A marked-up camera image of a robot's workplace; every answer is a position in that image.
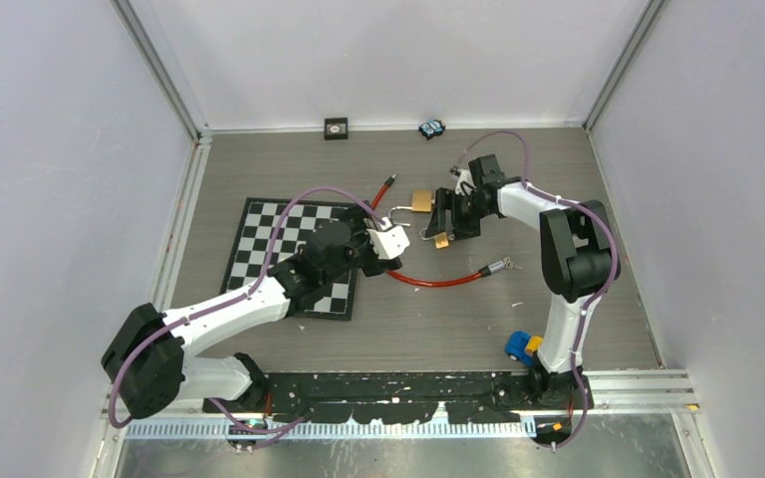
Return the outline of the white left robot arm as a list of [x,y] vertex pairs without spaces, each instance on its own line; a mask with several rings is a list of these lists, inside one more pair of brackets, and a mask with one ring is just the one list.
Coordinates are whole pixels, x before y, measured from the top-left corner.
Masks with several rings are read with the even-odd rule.
[[247,354],[202,352],[249,329],[311,309],[334,283],[360,270],[367,277],[401,267],[410,241],[400,225],[375,225],[364,208],[343,210],[302,239],[295,254],[261,279],[199,304],[158,311],[134,308],[101,358],[111,379],[110,407],[145,419],[180,400],[214,398],[243,412],[263,406],[269,383]]

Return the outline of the red cable lock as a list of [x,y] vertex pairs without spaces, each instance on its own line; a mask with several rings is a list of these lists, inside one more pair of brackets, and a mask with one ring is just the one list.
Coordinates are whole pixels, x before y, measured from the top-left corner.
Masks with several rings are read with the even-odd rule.
[[388,272],[387,274],[393,279],[414,286],[415,288],[439,289],[468,284],[505,270],[503,266],[503,258],[501,260],[487,264],[479,270],[470,265],[470,270],[467,274],[464,274],[461,277],[444,279],[442,275],[453,270],[452,266],[445,264],[445,261],[449,259],[448,255],[440,254],[438,252],[429,255],[428,251],[420,250],[418,259],[423,259],[423,262],[417,266],[417,271],[422,273],[422,276],[420,277],[414,277],[413,275],[409,274],[409,272],[412,270],[411,266],[406,268],[405,273],[402,270],[399,270]]

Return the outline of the small brass padlock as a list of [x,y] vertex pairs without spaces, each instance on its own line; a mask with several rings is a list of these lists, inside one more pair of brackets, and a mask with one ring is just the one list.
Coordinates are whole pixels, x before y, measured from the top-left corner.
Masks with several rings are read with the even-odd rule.
[[447,232],[440,232],[432,237],[432,242],[436,249],[444,249],[450,245],[450,236]]

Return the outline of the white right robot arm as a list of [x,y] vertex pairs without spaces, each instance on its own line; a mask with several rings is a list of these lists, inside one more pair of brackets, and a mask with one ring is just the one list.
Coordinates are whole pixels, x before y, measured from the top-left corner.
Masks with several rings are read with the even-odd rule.
[[597,304],[621,272],[605,205],[565,199],[509,177],[493,154],[450,173],[456,184],[435,190],[422,236],[476,238],[490,215],[515,219],[538,233],[542,276],[551,293],[546,330],[543,336],[512,334],[505,353],[527,367],[524,390],[532,403],[547,409],[590,407],[582,347]]

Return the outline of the silver key bunch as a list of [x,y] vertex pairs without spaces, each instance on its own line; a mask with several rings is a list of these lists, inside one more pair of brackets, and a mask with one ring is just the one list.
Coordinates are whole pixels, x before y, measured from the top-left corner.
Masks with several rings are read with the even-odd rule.
[[503,259],[503,266],[507,270],[521,270],[522,267],[515,263],[510,257],[505,257]]

